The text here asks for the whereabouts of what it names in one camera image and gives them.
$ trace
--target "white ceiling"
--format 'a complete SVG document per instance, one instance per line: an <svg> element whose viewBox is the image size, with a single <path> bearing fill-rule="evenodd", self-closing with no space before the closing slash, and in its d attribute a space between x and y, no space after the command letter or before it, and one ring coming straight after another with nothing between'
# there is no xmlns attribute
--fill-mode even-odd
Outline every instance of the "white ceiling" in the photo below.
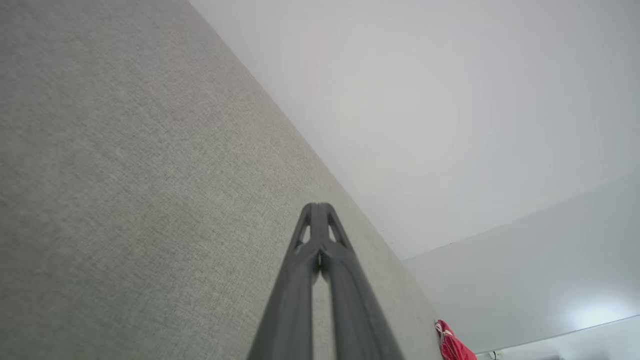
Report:
<svg viewBox="0 0 640 360"><path fill-rule="evenodd" d="M640 163L638 1L191 2L402 259Z"/></svg>

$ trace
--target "red cloth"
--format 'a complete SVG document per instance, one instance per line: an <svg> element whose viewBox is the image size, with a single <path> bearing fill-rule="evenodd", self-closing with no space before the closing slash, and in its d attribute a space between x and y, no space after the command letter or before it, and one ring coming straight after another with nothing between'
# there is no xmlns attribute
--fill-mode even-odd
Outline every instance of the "red cloth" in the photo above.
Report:
<svg viewBox="0 0 640 360"><path fill-rule="evenodd" d="M477 360L476 355L456 339L447 323L438 320L436 330L440 334L440 352L445 360Z"/></svg>

